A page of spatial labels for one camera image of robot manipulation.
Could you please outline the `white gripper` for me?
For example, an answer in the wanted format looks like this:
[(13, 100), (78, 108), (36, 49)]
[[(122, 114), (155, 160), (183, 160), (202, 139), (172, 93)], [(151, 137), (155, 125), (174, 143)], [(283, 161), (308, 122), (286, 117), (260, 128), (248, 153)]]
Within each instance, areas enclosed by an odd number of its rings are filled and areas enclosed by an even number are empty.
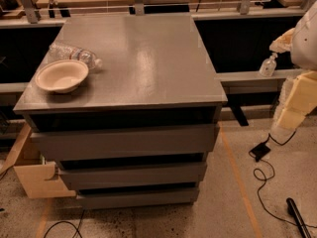
[[(269, 46), (274, 53), (289, 52), (294, 28), (289, 29)], [(282, 85), (275, 107), (270, 136), (277, 144), (285, 144), (305, 117), (317, 107), (317, 72), (288, 77)]]

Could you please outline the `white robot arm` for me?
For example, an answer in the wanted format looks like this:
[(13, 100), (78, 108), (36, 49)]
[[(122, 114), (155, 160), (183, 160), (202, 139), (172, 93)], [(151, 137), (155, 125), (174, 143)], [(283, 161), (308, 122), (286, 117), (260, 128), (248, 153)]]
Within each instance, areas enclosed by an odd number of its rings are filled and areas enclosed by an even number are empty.
[(279, 54), (290, 52), (292, 63), (302, 69), (285, 80), (273, 116), (270, 134), (283, 144), (317, 107), (317, 2), (269, 49)]

